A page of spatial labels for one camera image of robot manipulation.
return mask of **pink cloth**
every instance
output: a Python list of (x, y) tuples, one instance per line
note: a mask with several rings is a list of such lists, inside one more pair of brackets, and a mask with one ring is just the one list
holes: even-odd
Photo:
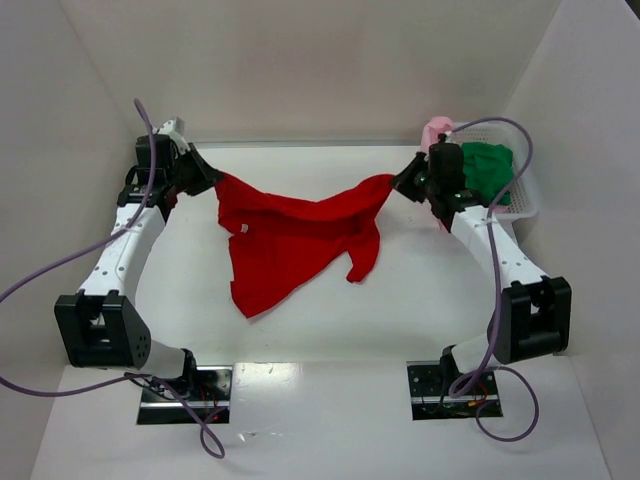
[(422, 130), (420, 151), (429, 153), (429, 146), (438, 143), (438, 135), (453, 130), (453, 121), (449, 117), (433, 117)]

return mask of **white table surface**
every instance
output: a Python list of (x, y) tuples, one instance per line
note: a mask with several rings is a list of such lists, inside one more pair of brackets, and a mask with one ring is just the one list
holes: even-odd
[[(205, 148), (211, 165), (263, 191), (319, 200), (401, 171), (416, 147)], [(377, 217), (378, 263), (350, 284), (348, 255), (248, 322), (233, 304), (226, 230), (213, 191), (180, 197), (154, 245), (136, 307), (154, 339), (205, 364), (433, 359), (486, 330), (493, 286), (429, 207), (393, 192)]]
[[(228, 425), (213, 427), (227, 457), (200, 446), (195, 425), (136, 426), (140, 391), (129, 383), (57, 399), (32, 480), (609, 479), (570, 359), (519, 370), (541, 406), (538, 428), (517, 444), (484, 437), (472, 419), (412, 421), (404, 362), (238, 364)], [(61, 389), (113, 377), (68, 367)], [(496, 374), (513, 435), (532, 404), (515, 377)]]
[[(201, 150), (257, 188), (310, 199), (399, 172), (414, 152)], [(363, 285), (345, 280), (345, 255), (253, 324), (231, 301), (228, 234), (216, 219), (214, 193), (180, 198), (136, 305), (155, 339), (190, 348), (199, 364), (245, 362), (235, 370), (231, 423), (215, 427), (227, 458), (208, 457), (195, 426), (136, 426), (140, 392), (120, 384), (55, 401), (34, 479), (609, 478), (568, 358), (520, 367), (542, 409), (521, 443), (488, 440), (472, 420), (411, 420), (405, 362), (437, 359), (484, 331), (493, 298), (490, 280), (427, 207), (392, 194), (377, 219), (378, 264)], [(60, 388), (113, 375), (68, 368)], [(487, 423), (514, 434), (526, 428), (531, 401), (517, 380), (497, 377), (505, 418)]]

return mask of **white wall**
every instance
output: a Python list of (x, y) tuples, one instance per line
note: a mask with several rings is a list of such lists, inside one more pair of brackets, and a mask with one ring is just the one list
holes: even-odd
[[(0, 2), (0, 65), (4, 290), (108, 232), (133, 134), (56, 2)], [(66, 357), (53, 304), (75, 291), (90, 262), (63, 267), (0, 306), (1, 375), (58, 386)], [(2, 478), (29, 477), (51, 403), (0, 387)]]
[(558, 0), (61, 0), (129, 99), (199, 141), (416, 141), (502, 111)]
[(564, 0), (507, 108), (544, 209), (525, 248), (574, 289), (570, 353), (613, 478), (638, 478), (640, 20)]

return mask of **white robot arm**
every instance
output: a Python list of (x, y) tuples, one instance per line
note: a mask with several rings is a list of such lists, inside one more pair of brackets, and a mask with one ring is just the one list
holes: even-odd
[[(134, 306), (144, 265), (178, 194), (198, 195), (223, 176), (184, 140), (182, 128), (183, 122), (173, 118), (154, 131), (155, 178), (146, 208), (105, 247), (79, 290), (58, 298), (54, 311), (72, 365), (148, 373), (173, 380), (176, 389), (185, 392), (197, 388), (193, 354), (153, 340)], [(137, 165), (118, 195), (113, 232), (125, 228), (144, 199), (151, 167), (147, 136), (138, 138), (136, 156)]]
[[(488, 219), (485, 200), (465, 187), (462, 149), (446, 142), (418, 152), (392, 181), (395, 190), (414, 202), (428, 200), (443, 226), (471, 252), (482, 269), (494, 276), (487, 222), (491, 222), (502, 285), (500, 329), (489, 365), (509, 364), (560, 352), (569, 342), (571, 287), (549, 278), (527, 258), (495, 219)], [(478, 368), (488, 351), (488, 333), (447, 347), (457, 374)]]

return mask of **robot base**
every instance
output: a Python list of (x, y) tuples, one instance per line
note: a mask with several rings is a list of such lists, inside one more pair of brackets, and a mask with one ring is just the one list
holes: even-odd
[(480, 415), (482, 417), (502, 416), (498, 386), (491, 373), (486, 373), (480, 378), (474, 393), (455, 399), (445, 393), (442, 404), (440, 404), (440, 396), (445, 385), (439, 362), (409, 362), (407, 376), (414, 420), (473, 418), (478, 407), (489, 401), (493, 402), (483, 408)]
[[(197, 384), (206, 388), (199, 392), (191, 392), (186, 399), (188, 405), (204, 420), (214, 408), (225, 407), (209, 423), (229, 423), (229, 403), (233, 381), (232, 366), (199, 366), (197, 368)], [(163, 392), (144, 389), (138, 410), (138, 425), (168, 425), (195, 423), (184, 407), (171, 395)]]

